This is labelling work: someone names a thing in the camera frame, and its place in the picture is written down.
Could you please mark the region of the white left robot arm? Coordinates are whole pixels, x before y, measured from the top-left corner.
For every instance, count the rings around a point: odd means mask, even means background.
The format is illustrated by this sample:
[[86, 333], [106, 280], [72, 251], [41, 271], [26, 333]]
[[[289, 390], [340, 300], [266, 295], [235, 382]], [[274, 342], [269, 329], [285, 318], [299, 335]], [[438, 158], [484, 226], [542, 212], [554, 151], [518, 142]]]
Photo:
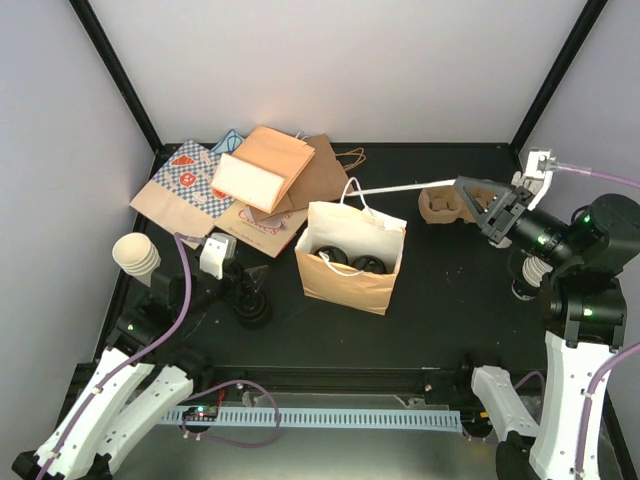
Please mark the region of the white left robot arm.
[[22, 479], [112, 478], [171, 408], [213, 391], [211, 359], [183, 342], [207, 310], [221, 301], [249, 329], [271, 319], [262, 272], [233, 261], [220, 278], [201, 271], [143, 278], [144, 292], [116, 321], [74, 405], [40, 447], [16, 457], [13, 471]]

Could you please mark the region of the orange kraft paper bag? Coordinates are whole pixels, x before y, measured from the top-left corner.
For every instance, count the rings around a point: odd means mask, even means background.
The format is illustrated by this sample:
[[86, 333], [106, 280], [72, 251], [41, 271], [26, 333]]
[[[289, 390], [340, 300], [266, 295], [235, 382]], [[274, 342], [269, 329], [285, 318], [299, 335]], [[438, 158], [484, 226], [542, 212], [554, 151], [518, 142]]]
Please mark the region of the orange kraft paper bag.
[[[383, 315], [398, 277], [407, 222], [376, 211], [363, 203], [360, 209], [343, 200], [315, 201], [308, 206], [308, 224], [295, 248], [298, 270], [308, 297]], [[315, 255], [322, 246], [336, 246], [349, 263], [331, 263]], [[373, 255], [388, 272], [378, 275], [351, 267], [354, 259]]]

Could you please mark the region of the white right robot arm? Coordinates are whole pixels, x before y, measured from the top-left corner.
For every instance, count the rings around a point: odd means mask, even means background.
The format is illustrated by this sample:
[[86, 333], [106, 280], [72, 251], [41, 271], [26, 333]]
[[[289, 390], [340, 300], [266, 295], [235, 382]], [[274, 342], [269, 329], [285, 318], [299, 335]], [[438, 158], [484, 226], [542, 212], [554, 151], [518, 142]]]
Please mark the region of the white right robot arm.
[[627, 303], [618, 279], [639, 253], [639, 205], [608, 193], [566, 224], [534, 205], [523, 187], [459, 177], [454, 186], [483, 235], [504, 238], [551, 270], [539, 298], [547, 377], [534, 421], [509, 373], [483, 366], [460, 372], [457, 396], [481, 401], [499, 443], [500, 479], [596, 479], [598, 435], [610, 371], [638, 353], [624, 343]]

